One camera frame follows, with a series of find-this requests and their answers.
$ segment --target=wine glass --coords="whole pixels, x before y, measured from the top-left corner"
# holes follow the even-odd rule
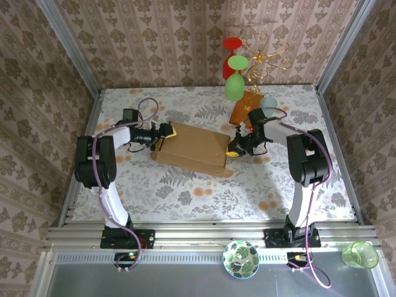
[[[225,80],[227,80],[235,72],[235,70],[228,65],[228,60],[232,56],[234,56],[234,50],[240,48],[241,45],[242,45],[242,40],[236,37],[229,37],[223,41],[223,46],[231,51],[231,54],[225,59],[223,64],[223,78]]]
[[[245,81],[243,80],[241,74],[238,70],[243,70],[248,67],[249,61],[244,56],[232,56],[228,60],[228,65],[236,70],[233,75],[231,75],[225,83],[225,98],[231,101],[238,101],[242,99]]]

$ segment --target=flattened cardboard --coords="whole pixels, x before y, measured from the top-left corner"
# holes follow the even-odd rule
[[[264,96],[261,94],[245,91],[242,99],[236,102],[229,123],[239,126],[241,122],[248,118],[247,115],[249,112],[260,107],[260,102],[263,97]],[[245,125],[246,127],[251,128],[249,120],[245,122]]]

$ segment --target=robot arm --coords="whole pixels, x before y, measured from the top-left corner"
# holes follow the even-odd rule
[[[123,120],[118,124],[133,123],[138,118],[137,110],[124,110]],[[155,149],[155,144],[160,140],[176,135],[171,125],[162,123],[158,130],[155,125],[151,129],[140,129],[136,125],[119,127],[109,131],[97,142],[97,168],[101,185],[103,186],[103,206],[113,220],[122,226],[130,224],[131,219],[124,209],[118,196],[115,179],[117,175],[115,150],[120,146],[130,143],[139,143]],[[82,136],[77,139],[74,175],[76,180],[89,189],[97,187],[92,165],[92,136]],[[118,228],[111,220],[105,218],[105,225],[109,228]]]
[[[286,217],[284,229],[277,234],[271,233],[272,238],[269,238],[266,244],[267,247],[271,246],[271,243],[274,247],[300,246],[303,244],[305,231],[305,228],[300,226],[307,217],[313,184],[325,179],[329,173],[325,156],[308,136],[297,134],[296,131],[282,126],[278,118],[266,118],[261,108],[252,110],[248,116],[252,126],[251,133],[242,136],[240,128],[237,127],[236,136],[228,146],[227,155],[240,157],[248,153],[253,156],[254,148],[264,142],[276,142],[287,148],[289,170],[295,181],[293,205]],[[314,136],[327,151],[320,130],[315,129],[308,133]],[[319,238],[314,225],[308,223],[311,237]],[[315,243],[313,239],[310,242],[312,246],[320,244],[320,242]]]

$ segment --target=cardboard box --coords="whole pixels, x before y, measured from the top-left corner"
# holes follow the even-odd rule
[[[228,135],[171,122],[177,135],[159,143],[151,159],[219,178],[229,178],[233,172],[225,168],[225,154],[230,143]]]

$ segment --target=patterned wallpaper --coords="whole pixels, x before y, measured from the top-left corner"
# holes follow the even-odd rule
[[[313,84],[357,0],[56,0],[102,88],[223,85],[227,37],[252,49],[270,35],[291,44],[294,65],[265,84]],[[271,60],[280,63],[279,56]]]
[[[396,1],[376,2],[325,99],[362,211],[396,281]]]
[[[27,296],[92,96],[35,1],[0,1],[0,296]]]

